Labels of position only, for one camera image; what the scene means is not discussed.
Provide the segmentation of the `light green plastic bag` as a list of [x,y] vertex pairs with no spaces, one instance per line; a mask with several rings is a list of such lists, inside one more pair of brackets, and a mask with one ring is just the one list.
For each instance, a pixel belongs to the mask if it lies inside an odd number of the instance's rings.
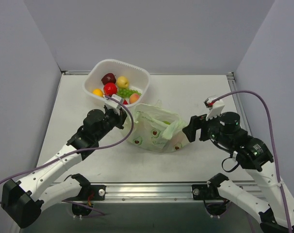
[[131,110],[133,131],[127,141],[145,150],[171,153],[189,144],[182,129],[186,121],[174,112],[162,108],[158,100],[155,105],[139,103]]

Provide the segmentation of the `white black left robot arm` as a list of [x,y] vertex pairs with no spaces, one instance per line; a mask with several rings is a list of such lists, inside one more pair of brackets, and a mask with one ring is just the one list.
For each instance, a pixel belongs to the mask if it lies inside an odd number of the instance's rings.
[[88,112],[77,132],[42,166],[27,176],[9,179],[2,187],[1,207],[20,227],[32,225],[47,208],[70,198],[91,200],[96,196],[91,183],[81,174],[53,182],[99,148],[100,140],[113,128],[123,129],[128,109],[94,109]]

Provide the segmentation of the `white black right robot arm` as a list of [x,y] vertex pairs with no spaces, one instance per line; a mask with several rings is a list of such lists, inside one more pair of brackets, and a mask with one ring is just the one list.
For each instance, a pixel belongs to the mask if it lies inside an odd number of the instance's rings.
[[294,198],[286,185],[277,178],[276,159],[263,141],[254,138],[240,126],[240,116],[226,112],[216,118],[192,116],[183,128],[189,142],[200,130],[200,141],[210,140],[217,148],[229,153],[254,180],[264,200],[240,188],[226,175],[218,173],[207,181],[207,193],[234,203],[254,219],[265,233],[294,233]]

